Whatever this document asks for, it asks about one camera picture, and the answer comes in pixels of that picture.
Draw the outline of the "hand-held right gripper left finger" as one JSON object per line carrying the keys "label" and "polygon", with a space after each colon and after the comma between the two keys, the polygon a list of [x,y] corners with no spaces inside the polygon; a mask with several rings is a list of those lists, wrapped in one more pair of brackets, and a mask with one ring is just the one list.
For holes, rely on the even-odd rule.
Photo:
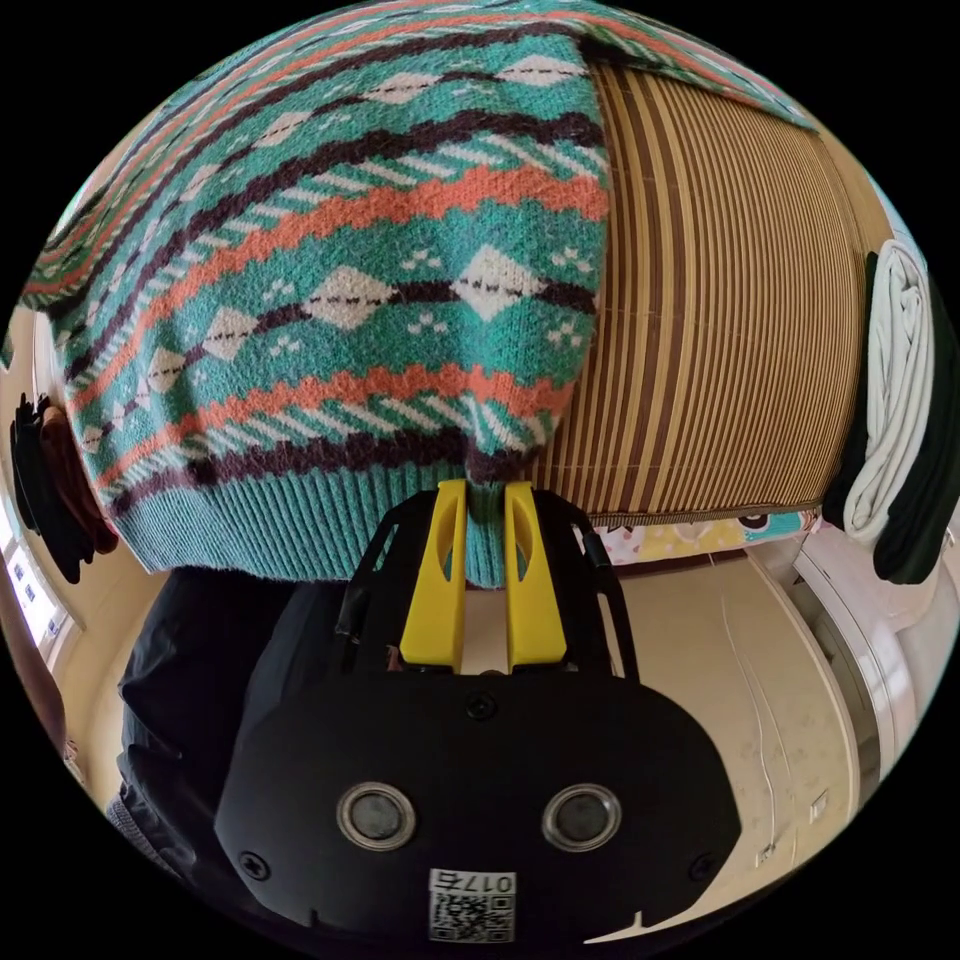
{"label": "hand-held right gripper left finger", "polygon": [[466,528],[466,482],[441,482],[399,645],[404,663],[411,668],[461,666]]}

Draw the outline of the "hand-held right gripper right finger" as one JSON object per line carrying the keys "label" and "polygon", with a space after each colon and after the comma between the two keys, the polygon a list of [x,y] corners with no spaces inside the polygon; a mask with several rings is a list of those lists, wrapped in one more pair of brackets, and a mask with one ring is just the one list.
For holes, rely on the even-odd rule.
{"label": "hand-held right gripper right finger", "polygon": [[504,537],[508,666],[555,666],[565,657],[565,636],[528,482],[504,490]]}

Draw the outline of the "person's left hand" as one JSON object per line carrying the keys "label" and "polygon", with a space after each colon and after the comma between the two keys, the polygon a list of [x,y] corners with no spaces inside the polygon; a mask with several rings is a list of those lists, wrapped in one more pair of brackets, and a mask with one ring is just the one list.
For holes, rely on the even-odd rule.
{"label": "person's left hand", "polygon": [[95,497],[65,412],[48,406],[40,419],[40,448],[60,504],[83,533],[93,553],[109,555],[119,538]]}

